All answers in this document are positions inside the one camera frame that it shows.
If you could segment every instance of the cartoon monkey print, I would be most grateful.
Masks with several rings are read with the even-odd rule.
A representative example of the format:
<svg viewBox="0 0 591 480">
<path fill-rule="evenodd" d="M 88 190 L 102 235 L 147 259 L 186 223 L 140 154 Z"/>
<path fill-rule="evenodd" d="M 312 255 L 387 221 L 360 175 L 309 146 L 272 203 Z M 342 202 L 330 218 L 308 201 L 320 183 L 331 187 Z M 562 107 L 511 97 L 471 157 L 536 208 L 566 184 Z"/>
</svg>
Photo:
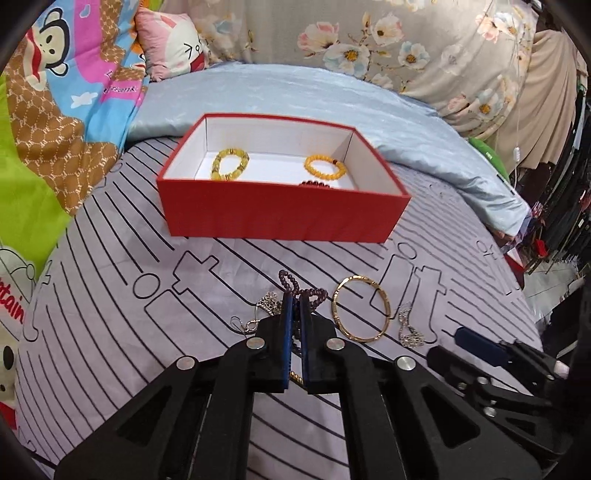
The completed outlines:
<svg viewBox="0 0 591 480">
<path fill-rule="evenodd" d="M 65 59 L 70 50 L 70 28 L 62 17 L 61 8 L 52 9 L 46 15 L 43 26 L 37 28 L 33 25 L 25 36 L 25 77 L 29 85 L 39 92 L 47 85 L 46 70 L 60 77 L 68 73 Z"/>
</svg>

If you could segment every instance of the flower print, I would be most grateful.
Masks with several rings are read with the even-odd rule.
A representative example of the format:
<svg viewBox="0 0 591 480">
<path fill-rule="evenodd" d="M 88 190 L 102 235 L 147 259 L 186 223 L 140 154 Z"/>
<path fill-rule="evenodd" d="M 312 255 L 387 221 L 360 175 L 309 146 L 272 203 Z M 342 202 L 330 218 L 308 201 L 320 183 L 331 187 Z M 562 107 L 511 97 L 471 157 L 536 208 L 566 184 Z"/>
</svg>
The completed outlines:
<svg viewBox="0 0 591 480">
<path fill-rule="evenodd" d="M 517 61 L 515 62 L 515 70 L 518 70 L 519 77 L 523 77 L 526 74 L 527 69 L 530 66 L 531 54 L 526 50 L 520 49 L 517 52 Z"/>
<path fill-rule="evenodd" d="M 406 4 L 411 12 L 425 8 L 425 0 L 406 0 Z"/>
<path fill-rule="evenodd" d="M 208 42 L 222 50 L 231 50 L 238 40 L 242 28 L 242 21 L 236 18 L 233 13 L 218 18 L 215 15 L 208 15 L 195 21 L 197 32 Z"/>
<path fill-rule="evenodd" d="M 425 8 L 425 0 L 385 0 L 390 5 L 406 5 L 411 12 Z"/>
<path fill-rule="evenodd" d="M 513 38 L 521 38 L 523 27 L 521 21 L 513 15 L 504 12 L 497 12 L 493 19 L 497 29 Z"/>
<path fill-rule="evenodd" d="M 333 72 L 363 77 L 369 66 L 369 50 L 365 45 L 336 43 L 324 54 L 324 66 Z"/>
<path fill-rule="evenodd" d="M 404 0 L 385 0 L 390 5 L 404 5 Z"/>
<path fill-rule="evenodd" d="M 361 19 L 361 21 L 363 23 L 363 28 L 371 27 L 371 15 L 369 14 L 369 12 L 365 12 L 363 14 L 363 18 Z"/>
<path fill-rule="evenodd" d="M 503 89 L 504 103 L 513 108 L 519 95 L 519 83 L 507 77 L 501 77 L 501 86 Z"/>
<path fill-rule="evenodd" d="M 499 39 L 499 29 L 496 27 L 493 18 L 487 15 L 478 15 L 476 17 L 476 23 L 478 25 L 477 32 L 482 35 L 485 40 L 496 43 Z"/>
<path fill-rule="evenodd" d="M 447 103 L 447 109 L 450 113 L 458 113 L 460 110 L 464 110 L 469 105 L 465 93 L 461 93 L 457 97 L 452 98 Z"/>
<path fill-rule="evenodd" d="M 316 22 L 308 25 L 297 39 L 300 50 L 314 53 L 326 51 L 339 41 L 339 24 L 329 22 Z"/>
<path fill-rule="evenodd" d="M 407 66 L 413 70 L 421 70 L 425 68 L 431 57 L 420 43 L 413 43 L 406 41 L 400 48 L 398 54 L 398 62 L 400 65 Z"/>
<path fill-rule="evenodd" d="M 441 54 L 441 68 L 452 75 L 460 75 L 469 61 L 470 55 L 459 43 L 445 47 Z"/>
<path fill-rule="evenodd" d="M 382 88 L 386 88 L 388 90 L 392 90 L 394 88 L 394 84 L 392 83 L 392 79 L 388 75 L 382 75 L 377 73 L 374 78 L 370 80 L 371 83 L 374 85 L 378 85 Z"/>
<path fill-rule="evenodd" d="M 371 28 L 371 34 L 380 47 L 399 42 L 404 38 L 402 22 L 392 12 L 376 22 Z"/>
<path fill-rule="evenodd" d="M 476 95 L 475 107 L 478 118 L 492 120 L 503 108 L 504 99 L 500 98 L 492 89 L 486 89 Z"/>
</svg>

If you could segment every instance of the red box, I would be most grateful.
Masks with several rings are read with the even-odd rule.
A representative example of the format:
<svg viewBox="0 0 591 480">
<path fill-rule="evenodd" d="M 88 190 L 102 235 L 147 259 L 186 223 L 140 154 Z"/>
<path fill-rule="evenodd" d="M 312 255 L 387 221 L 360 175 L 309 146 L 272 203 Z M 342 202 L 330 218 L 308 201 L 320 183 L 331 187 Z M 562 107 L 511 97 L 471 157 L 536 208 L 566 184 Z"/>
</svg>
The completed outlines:
<svg viewBox="0 0 591 480">
<path fill-rule="evenodd" d="M 250 161 L 234 181 L 210 179 L 213 159 L 241 148 Z M 310 155 L 342 161 L 332 188 L 304 168 Z M 220 172 L 238 166 L 222 160 Z M 328 163 L 314 167 L 332 173 Z M 384 242 L 410 195 L 379 153 L 352 127 L 302 118 L 208 113 L 193 125 L 157 179 L 170 234 L 221 238 Z"/>
</svg>

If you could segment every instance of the yellow beaded bracelet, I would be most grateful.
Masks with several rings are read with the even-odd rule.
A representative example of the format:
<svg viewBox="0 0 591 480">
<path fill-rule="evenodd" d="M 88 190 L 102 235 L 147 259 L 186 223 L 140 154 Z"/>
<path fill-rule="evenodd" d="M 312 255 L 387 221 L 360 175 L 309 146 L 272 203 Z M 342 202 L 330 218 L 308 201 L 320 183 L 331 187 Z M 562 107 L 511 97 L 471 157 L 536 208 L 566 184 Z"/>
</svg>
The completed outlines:
<svg viewBox="0 0 591 480">
<path fill-rule="evenodd" d="M 220 164 L 224 158 L 228 155 L 236 155 L 240 157 L 240 165 L 238 168 L 230 173 L 220 173 Z M 230 181 L 236 180 L 248 165 L 248 161 L 250 158 L 248 157 L 248 153 L 244 150 L 240 150 L 240 148 L 227 148 L 222 150 L 220 153 L 216 155 L 216 158 L 213 160 L 212 165 L 212 180 L 223 180 L 223 181 Z"/>
<path fill-rule="evenodd" d="M 316 170 L 312 166 L 312 162 L 314 162 L 316 160 L 331 163 L 335 167 L 337 167 L 339 169 L 339 171 L 337 171 L 335 173 L 331 173 L 331 174 L 322 173 L 321 171 Z M 317 177 L 322 180 L 338 180 L 339 178 L 341 178 L 343 175 L 345 175 L 347 173 L 347 168 L 345 167 L 345 165 L 341 161 L 335 160 L 334 158 L 330 158 L 327 155 L 312 155 L 311 157 L 308 157 L 306 159 L 306 161 L 304 162 L 304 168 L 308 172 L 310 172 L 314 177 Z"/>
</svg>

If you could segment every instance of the gold bangle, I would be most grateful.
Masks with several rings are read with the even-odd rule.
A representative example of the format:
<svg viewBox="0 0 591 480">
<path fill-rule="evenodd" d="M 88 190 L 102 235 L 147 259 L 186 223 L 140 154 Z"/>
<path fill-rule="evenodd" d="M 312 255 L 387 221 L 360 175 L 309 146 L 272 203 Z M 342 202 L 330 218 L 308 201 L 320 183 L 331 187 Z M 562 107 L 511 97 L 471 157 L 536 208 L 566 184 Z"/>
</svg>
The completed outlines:
<svg viewBox="0 0 591 480">
<path fill-rule="evenodd" d="M 361 337 L 357 337 L 353 334 L 351 334 L 344 326 L 343 323 L 340 321 L 340 317 L 339 314 L 337 313 L 336 307 L 337 307 L 337 303 L 336 300 L 339 296 L 339 291 L 341 288 L 343 288 L 343 286 L 348 282 L 348 281 L 352 281 L 352 280 L 357 280 L 357 281 L 362 281 L 365 282 L 369 285 L 371 285 L 373 288 L 375 288 L 379 295 L 382 297 L 382 300 L 384 301 L 384 307 L 386 310 L 386 322 L 384 323 L 384 328 L 382 328 L 382 331 L 379 332 L 375 337 L 371 337 L 371 338 L 361 338 Z M 368 277 L 364 277 L 363 275 L 351 275 L 350 277 L 347 277 L 346 279 L 344 279 L 338 287 L 336 287 L 335 290 L 335 294 L 333 295 L 333 299 L 332 299 L 332 314 L 333 314 L 333 318 L 335 319 L 335 323 L 337 324 L 337 326 L 339 327 L 339 330 L 343 333 L 343 335 L 345 335 L 349 340 L 353 340 L 354 342 L 359 342 L 359 343 L 369 343 L 369 342 L 374 342 L 376 340 L 378 340 L 384 333 L 386 333 L 386 330 L 388 330 L 388 327 L 390 326 L 390 320 L 391 320 L 391 316 L 392 316 L 392 309 L 390 308 L 390 301 L 388 300 L 388 296 L 386 295 L 386 292 L 384 291 L 384 289 L 379 285 L 378 282 L 372 280 L 371 278 Z"/>
</svg>

